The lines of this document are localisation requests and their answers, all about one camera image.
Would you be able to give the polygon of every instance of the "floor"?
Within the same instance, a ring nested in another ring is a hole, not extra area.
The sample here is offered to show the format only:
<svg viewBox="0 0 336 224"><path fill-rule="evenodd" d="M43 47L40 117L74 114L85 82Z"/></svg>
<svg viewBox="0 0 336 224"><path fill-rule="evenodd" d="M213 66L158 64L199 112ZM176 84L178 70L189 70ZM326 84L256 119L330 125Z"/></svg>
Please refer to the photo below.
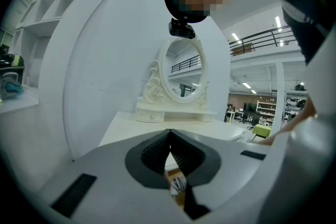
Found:
<svg viewBox="0 0 336 224"><path fill-rule="evenodd" d="M243 128L246 130L246 132L242 135L242 137L239 139L240 142L250 142L253 137L255 136L252 131L253 129L249 130L248 127L251 126L251 124L249 123L243 123L243 122L240 122L239 123L239 120L232 120L232 122L227 122L228 124L233 124L237 127L240 127L240 128ZM256 136L253 140L253 142L258 142L258 141L261 141L263 140L264 138L262 137L259 137L259 136Z"/></svg>

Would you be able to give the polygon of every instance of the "black slot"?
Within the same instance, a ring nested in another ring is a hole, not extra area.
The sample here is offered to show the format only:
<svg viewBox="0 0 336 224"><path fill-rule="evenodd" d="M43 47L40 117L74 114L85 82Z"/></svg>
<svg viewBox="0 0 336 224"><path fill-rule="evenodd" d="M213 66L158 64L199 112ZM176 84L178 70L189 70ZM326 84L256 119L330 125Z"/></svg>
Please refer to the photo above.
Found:
<svg viewBox="0 0 336 224"><path fill-rule="evenodd" d="M256 153L252 151L243 151L241 152L241 155L248 156L254 159L259 159L261 161L263 161L264 158L266 157L266 154Z"/></svg>
<svg viewBox="0 0 336 224"><path fill-rule="evenodd" d="M80 175L75 182L53 203L52 209L69 218L76 210L85 194L96 181L96 176Z"/></svg>

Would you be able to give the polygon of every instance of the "white vanity mirror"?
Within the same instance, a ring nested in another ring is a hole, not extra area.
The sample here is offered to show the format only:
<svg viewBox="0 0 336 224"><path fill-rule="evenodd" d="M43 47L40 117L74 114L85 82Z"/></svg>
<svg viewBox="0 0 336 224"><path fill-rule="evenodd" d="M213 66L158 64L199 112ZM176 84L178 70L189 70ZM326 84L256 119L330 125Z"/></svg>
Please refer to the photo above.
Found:
<svg viewBox="0 0 336 224"><path fill-rule="evenodd" d="M135 119L163 122L166 118L212 121L207 110L207 59L196 37L175 37L161 47L151 76L138 98Z"/></svg>
<svg viewBox="0 0 336 224"><path fill-rule="evenodd" d="M203 58L189 39L172 42L167 50L164 69L170 89L179 97L194 94L202 74Z"/></svg>

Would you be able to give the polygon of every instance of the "mirror frame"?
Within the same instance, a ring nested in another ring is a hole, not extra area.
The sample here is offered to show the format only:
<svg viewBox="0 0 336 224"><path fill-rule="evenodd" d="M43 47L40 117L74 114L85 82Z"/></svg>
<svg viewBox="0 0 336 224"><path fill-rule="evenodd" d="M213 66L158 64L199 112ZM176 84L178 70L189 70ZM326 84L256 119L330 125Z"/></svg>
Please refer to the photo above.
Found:
<svg viewBox="0 0 336 224"><path fill-rule="evenodd" d="M188 95L187 97L180 97L178 96L175 92L173 92L172 90L170 90L170 84L168 82L168 78L166 77L165 74L165 57L167 54L167 51L170 47L170 45L175 42L175 41L179 41L179 40L187 40L190 41L191 43L193 43L196 47L196 50L198 51L199 56L201 57L201 61L202 61L202 74L201 74L201 78L200 78L200 83L198 85L198 87L196 88L196 90ZM202 93L205 92L207 84L208 84L208 61L207 58L205 56L205 51L202 47L201 41L198 39L198 37L196 36L193 39L187 39L187 38L172 38L167 40L167 42L165 43L165 45L163 45L159 51L159 57L158 57L158 62L159 62L159 75L160 78L162 80L162 88L164 89L166 95L176 101L176 102L180 102L180 103L191 103L194 102L195 100L197 100L200 95Z"/></svg>

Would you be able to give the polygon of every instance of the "office chair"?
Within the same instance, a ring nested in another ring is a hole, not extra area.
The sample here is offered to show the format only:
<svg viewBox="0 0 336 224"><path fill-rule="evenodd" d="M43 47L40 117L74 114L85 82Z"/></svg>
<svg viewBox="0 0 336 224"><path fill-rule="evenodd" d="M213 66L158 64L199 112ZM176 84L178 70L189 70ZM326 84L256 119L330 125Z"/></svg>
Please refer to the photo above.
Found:
<svg viewBox="0 0 336 224"><path fill-rule="evenodd" d="M250 121L250 124L252 126L249 126L248 129L251 130L254 128L257 124L259 124L259 119L260 119L261 114L259 113L254 113L252 121Z"/></svg>
<svg viewBox="0 0 336 224"><path fill-rule="evenodd" d="M240 120L239 122L246 123L246 122L247 122L248 115L249 115L249 111L244 110L244 112L243 112L243 116L241 117L241 120Z"/></svg>

